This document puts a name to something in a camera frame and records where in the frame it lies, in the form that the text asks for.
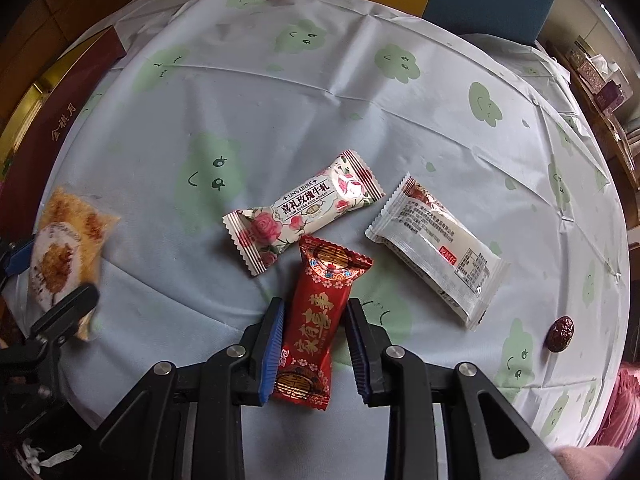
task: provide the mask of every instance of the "bolt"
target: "bolt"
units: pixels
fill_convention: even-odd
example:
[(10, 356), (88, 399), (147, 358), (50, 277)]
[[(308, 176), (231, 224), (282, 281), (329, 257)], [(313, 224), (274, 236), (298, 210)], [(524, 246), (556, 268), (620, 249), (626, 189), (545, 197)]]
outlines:
[(458, 370), (461, 374), (466, 375), (467, 377), (473, 377), (478, 373), (476, 366), (471, 363), (460, 363)]
[(386, 354), (394, 359), (402, 359), (404, 357), (404, 348), (398, 345), (391, 345), (386, 347)]
[(246, 353), (246, 349), (242, 345), (231, 345), (226, 349), (226, 354), (229, 357), (242, 357)]
[(171, 363), (167, 361), (160, 361), (154, 365), (154, 373), (156, 375), (167, 375), (171, 371)]
[(47, 388), (44, 384), (38, 386), (38, 396), (41, 399), (49, 399), (51, 396), (51, 390)]

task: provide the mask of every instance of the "tablecloth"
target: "tablecloth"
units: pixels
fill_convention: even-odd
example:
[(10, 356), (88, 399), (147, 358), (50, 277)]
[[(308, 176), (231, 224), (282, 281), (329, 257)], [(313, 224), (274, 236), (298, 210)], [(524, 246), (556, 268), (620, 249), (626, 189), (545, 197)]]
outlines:
[[(71, 184), (122, 217), (104, 247), (93, 339), (63, 348), (86, 420), (98, 424), (155, 362), (203, 361), (270, 297), (290, 297), (297, 248), (251, 278), (221, 216), (269, 205), (354, 149), (387, 193), (410, 171), (511, 263), (467, 331), (365, 238), (381, 200), (317, 233), (375, 259), (352, 291), (368, 319), (426, 362), (475, 362), (549, 447), (590, 441), (626, 334), (625, 223), (597, 146), (531, 85), (465, 40), (364, 0), (134, 0), (87, 34), (108, 23), (127, 55), (82, 109), (42, 200)], [(376, 63), (387, 51), (402, 55)], [(6, 298), (24, 330), (40, 315), (25, 275)], [(546, 332), (564, 315), (574, 339), (550, 354)], [(341, 334), (333, 374), (326, 412), (243, 409), (247, 478), (382, 474), (388, 410), (362, 404)]]

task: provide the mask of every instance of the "snack package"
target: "snack package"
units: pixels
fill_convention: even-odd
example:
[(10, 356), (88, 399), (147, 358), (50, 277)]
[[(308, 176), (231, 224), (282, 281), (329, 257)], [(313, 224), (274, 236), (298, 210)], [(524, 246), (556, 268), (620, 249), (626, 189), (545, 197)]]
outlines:
[(408, 173), (366, 235), (397, 254), (470, 330), (509, 267)]
[(382, 188), (360, 156), (342, 152), (315, 177), (267, 207), (232, 211), (223, 222), (252, 275), (273, 265), (279, 254), (347, 211), (373, 204)]
[(273, 395), (325, 410), (331, 393), (331, 341), (353, 280), (373, 260), (344, 247), (300, 238), (304, 269), (287, 310)]
[[(29, 269), (31, 292), (45, 312), (81, 283), (98, 282), (100, 250), (118, 220), (56, 188), (42, 212)], [(91, 315), (76, 334), (85, 341)]]

